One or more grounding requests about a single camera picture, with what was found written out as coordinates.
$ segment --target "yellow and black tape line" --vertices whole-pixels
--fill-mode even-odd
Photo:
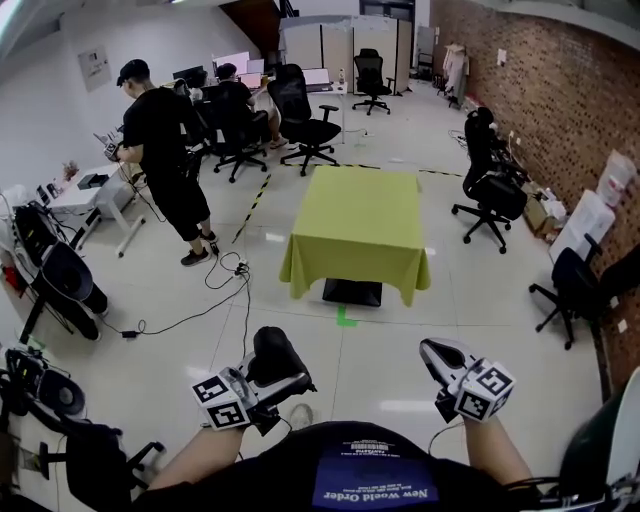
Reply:
[[[456,176],[458,178],[464,178],[462,174],[455,174],[453,172],[434,171],[433,169],[418,169],[418,172],[428,172],[429,174],[442,174],[443,176]]]
[[[284,167],[302,167],[302,164],[282,164]],[[309,164],[309,165],[325,165],[323,163]],[[380,167],[374,167],[372,165],[358,165],[358,164],[340,164],[339,167],[362,167],[364,169],[380,169]]]
[[[265,189],[267,188],[267,185],[269,185],[269,180],[271,179],[271,174],[269,174],[269,176],[267,176],[267,179],[264,180],[264,183],[262,184],[262,186],[260,187],[260,192],[258,192],[258,195],[256,196],[256,200],[253,202],[253,206],[251,207],[251,210],[249,210],[249,214],[247,215],[247,218],[244,219],[244,223],[242,224],[242,226],[240,227],[240,229],[238,230],[238,232],[236,233],[235,238],[233,239],[233,242],[231,242],[232,244],[236,243],[236,240],[238,239],[238,237],[240,236],[240,234],[242,233],[242,230],[247,226],[247,222],[249,222],[249,219],[251,218],[251,216],[253,215],[254,210],[256,209],[256,207],[258,206],[258,203],[260,202],[260,199],[262,198],[262,194],[264,194]]]

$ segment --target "black t-shirt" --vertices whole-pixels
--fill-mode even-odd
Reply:
[[[245,119],[249,119],[251,110],[247,101],[251,98],[251,91],[242,82],[220,82],[219,87],[222,87],[228,96],[228,101],[233,103],[233,111],[238,115],[245,116]]]
[[[123,145],[143,144],[142,170],[155,179],[171,178],[187,154],[181,125],[191,134],[199,130],[197,114],[189,99],[165,87],[151,89],[125,113]]]
[[[136,512],[158,510],[511,511],[486,474],[435,459],[370,423],[323,423],[191,485],[148,491]]]

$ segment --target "sneaker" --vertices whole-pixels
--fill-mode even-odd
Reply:
[[[278,140],[271,141],[271,145],[269,146],[269,149],[278,149],[286,144],[289,144],[289,141],[284,137],[280,137]]]
[[[289,424],[293,431],[302,430],[303,428],[313,425],[313,411],[307,404],[298,404],[289,415]]]
[[[210,259],[211,259],[211,253],[203,248],[202,254],[196,254],[193,251],[189,251],[189,254],[187,254],[184,258],[182,258],[180,260],[180,263],[182,263],[182,265],[185,267],[193,267],[198,263],[203,263],[205,261],[209,261]]]
[[[204,234],[202,233],[202,230],[200,230],[200,238],[202,238],[203,240],[206,240],[210,244],[218,243],[218,236],[213,231],[209,233],[209,236],[204,236]]]

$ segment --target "person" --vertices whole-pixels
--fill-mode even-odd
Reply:
[[[191,267],[211,258],[213,249],[204,248],[201,240],[210,244],[218,241],[211,230],[211,213],[202,189],[184,172],[189,163],[181,127],[193,136],[201,133],[201,124],[188,98],[156,88],[150,76],[143,60],[132,60],[120,70],[118,86],[135,102],[124,115],[117,156],[140,164],[156,205],[191,246],[181,260],[182,265]]]
[[[27,251],[12,235],[12,211],[18,206],[25,206],[34,201],[22,185],[5,190],[0,197],[0,261],[5,268],[16,269],[25,283],[34,289],[45,301],[64,318],[69,320],[80,333],[91,341],[99,341],[102,333],[93,318],[75,300],[72,300],[53,288],[42,275],[40,269],[31,261]],[[82,304],[92,313],[106,316],[109,303],[104,292],[94,283],[89,297]]]
[[[266,87],[262,87],[258,91],[251,94],[249,88],[242,82],[238,82],[236,75],[238,69],[230,63],[223,64],[218,67],[218,80],[220,87],[224,87],[229,96],[237,104],[238,112],[247,112],[247,116],[260,116],[262,113],[267,114],[269,120],[269,131],[271,132],[271,149],[278,149],[287,143],[287,140],[280,135],[280,118],[275,108],[269,108],[266,111],[251,112],[250,107],[255,107],[256,98],[264,92]]]
[[[201,430],[133,510],[507,511],[515,506],[502,486],[531,478],[495,416],[464,421],[470,467],[371,423],[312,425],[306,405],[290,420],[284,440],[237,463],[244,430]]]

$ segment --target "cardboard box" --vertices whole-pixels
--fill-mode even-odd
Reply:
[[[536,238],[548,240],[548,235],[558,230],[558,220],[549,216],[542,201],[534,197],[540,191],[540,186],[532,181],[522,185],[522,191],[529,196],[524,208],[524,220]]]

